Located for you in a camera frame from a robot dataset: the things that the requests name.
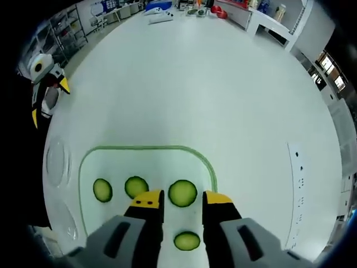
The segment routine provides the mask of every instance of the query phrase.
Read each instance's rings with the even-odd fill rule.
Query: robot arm
[[[312,263],[290,251],[250,218],[242,218],[225,195],[205,191],[202,195],[204,243],[210,268],[308,268]],[[137,196],[124,216],[115,216],[77,248],[59,259],[73,268],[157,267],[163,239],[164,192]]]
[[[58,88],[70,94],[67,79],[63,69],[57,63],[55,64],[50,54],[39,54],[30,60],[29,66],[31,80],[34,84],[32,93],[32,118],[36,128],[41,128],[42,110],[45,113],[50,113],[50,109],[43,107],[42,102],[46,96],[49,87]]]

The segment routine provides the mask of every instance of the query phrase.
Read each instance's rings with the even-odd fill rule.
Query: green border
[[[208,169],[208,172],[210,174],[210,177],[211,177],[212,191],[214,191],[214,192],[218,191],[217,190],[217,178],[216,178],[216,174],[214,172],[214,169],[213,169],[211,163],[208,161],[208,159],[203,154],[201,154],[200,152],[198,152],[192,148],[189,148],[186,146],[181,146],[181,145],[170,145],[170,146],[165,146],[165,145],[162,145],[162,146],[111,146],[111,145],[108,145],[108,146],[94,147],[85,153],[85,155],[79,165],[79,172],[78,172],[79,209],[80,209],[80,215],[81,215],[82,222],[83,222],[84,232],[87,237],[88,237],[88,233],[85,228],[83,211],[82,211],[82,203],[80,201],[80,172],[81,172],[82,164],[83,164],[85,158],[90,153],[92,153],[96,150],[181,150],[181,151],[189,152],[189,153],[195,155],[198,159],[200,159],[203,162],[203,164],[206,166],[206,168]]]

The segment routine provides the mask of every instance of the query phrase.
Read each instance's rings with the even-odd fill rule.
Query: lab floor
[[[68,62],[67,66],[64,68],[67,78],[70,78],[72,74],[75,72],[77,67],[81,64],[81,62],[87,57],[88,53],[92,51],[95,46],[105,38],[111,31],[125,22],[128,18],[121,20],[120,22],[116,21],[107,26],[104,29],[92,32],[87,36],[88,44],[82,47],[81,50],[77,52]]]

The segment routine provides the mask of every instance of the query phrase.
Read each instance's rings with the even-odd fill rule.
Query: green cucumber slice
[[[198,248],[200,245],[200,237],[193,232],[183,232],[178,234],[173,243],[179,250],[190,251]]]
[[[112,186],[104,179],[95,180],[93,184],[93,193],[95,198],[102,203],[109,202],[113,197]]]
[[[196,197],[196,186],[188,180],[178,180],[168,189],[168,198],[171,203],[180,208],[191,205]]]
[[[125,182],[125,192],[131,199],[147,191],[149,191],[149,185],[139,176],[130,177]]]
[[[190,9],[190,10],[188,10],[188,14],[189,15],[193,15],[193,14],[195,14],[197,12],[197,9]]]

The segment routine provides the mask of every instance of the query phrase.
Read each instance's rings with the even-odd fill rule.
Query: table surface
[[[44,195],[64,253],[85,245],[79,166],[103,145],[181,145],[212,164],[218,192],[232,198],[285,245],[292,222],[292,168],[287,143],[305,154],[308,211],[295,251],[313,260],[326,246],[340,193],[341,156],[334,124],[312,79],[276,44],[251,39],[214,17],[148,25],[138,14],[113,30],[69,80],[44,154]],[[53,187],[46,154],[53,139],[69,150],[68,182]],[[76,225],[66,235],[63,202]]]

